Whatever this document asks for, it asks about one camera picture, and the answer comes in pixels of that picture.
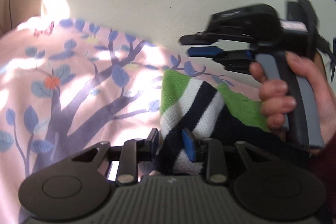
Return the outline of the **person's right hand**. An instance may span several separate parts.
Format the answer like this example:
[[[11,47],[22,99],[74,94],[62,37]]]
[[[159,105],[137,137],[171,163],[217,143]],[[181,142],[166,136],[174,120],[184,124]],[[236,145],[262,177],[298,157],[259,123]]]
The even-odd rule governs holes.
[[[320,128],[325,142],[324,149],[314,149],[312,154],[318,155],[335,149],[335,94],[328,84],[320,67],[310,59],[300,57],[293,52],[286,53],[286,60],[291,70],[305,77],[314,91],[317,102]],[[267,119],[268,129],[285,140],[282,128],[285,114],[292,112],[297,106],[295,99],[288,95],[288,84],[282,80],[268,80],[263,68],[258,63],[251,63],[249,70],[255,80],[261,83],[259,97],[262,101],[261,114]]]

